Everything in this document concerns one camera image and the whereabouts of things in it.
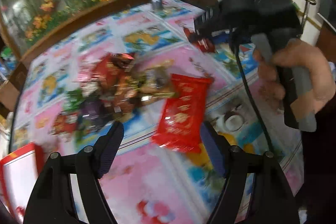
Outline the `person right hand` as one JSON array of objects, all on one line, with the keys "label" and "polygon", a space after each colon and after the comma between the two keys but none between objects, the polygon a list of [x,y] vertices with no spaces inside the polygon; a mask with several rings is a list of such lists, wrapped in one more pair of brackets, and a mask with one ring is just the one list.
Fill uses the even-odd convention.
[{"label": "person right hand", "polygon": [[284,49],[276,52],[270,62],[265,61],[258,49],[254,50],[253,58],[258,62],[258,75],[262,80],[260,94],[272,109],[280,109],[285,96],[285,89],[278,81],[276,68],[302,66],[310,73],[314,111],[335,114],[335,80],[320,49],[300,39],[294,39]]}]

